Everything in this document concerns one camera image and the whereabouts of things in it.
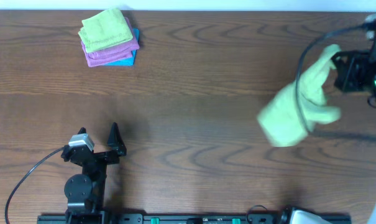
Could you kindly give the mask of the light green cloth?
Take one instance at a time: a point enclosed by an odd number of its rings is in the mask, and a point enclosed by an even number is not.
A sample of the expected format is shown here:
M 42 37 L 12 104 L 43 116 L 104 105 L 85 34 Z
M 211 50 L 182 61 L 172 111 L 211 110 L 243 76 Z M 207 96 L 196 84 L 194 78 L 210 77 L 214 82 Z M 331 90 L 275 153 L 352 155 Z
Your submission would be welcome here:
M 332 56 L 341 51 L 340 46 L 327 46 L 319 59 L 299 79 L 299 101 L 306 120 L 302 124 L 296 107 L 295 87 L 292 82 L 282 88 L 257 116 L 257 120 L 273 147 L 295 146 L 314 130 L 316 124 L 329 124 L 341 117 L 338 107 L 328 106 L 323 84 L 331 69 Z

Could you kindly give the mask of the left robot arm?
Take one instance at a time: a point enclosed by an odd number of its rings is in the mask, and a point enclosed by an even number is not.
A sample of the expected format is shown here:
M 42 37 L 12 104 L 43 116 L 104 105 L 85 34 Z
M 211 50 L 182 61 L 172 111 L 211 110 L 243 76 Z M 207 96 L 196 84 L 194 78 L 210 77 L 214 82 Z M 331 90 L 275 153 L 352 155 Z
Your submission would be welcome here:
M 65 146 L 61 158 L 82 167 L 81 173 L 70 177 L 64 186 L 67 223 L 112 222 L 111 214 L 103 207 L 107 166 L 118 164 L 119 158 L 127 154 L 117 123 L 111 126 L 108 147 L 109 151 L 94 152 L 94 142 L 85 128 Z

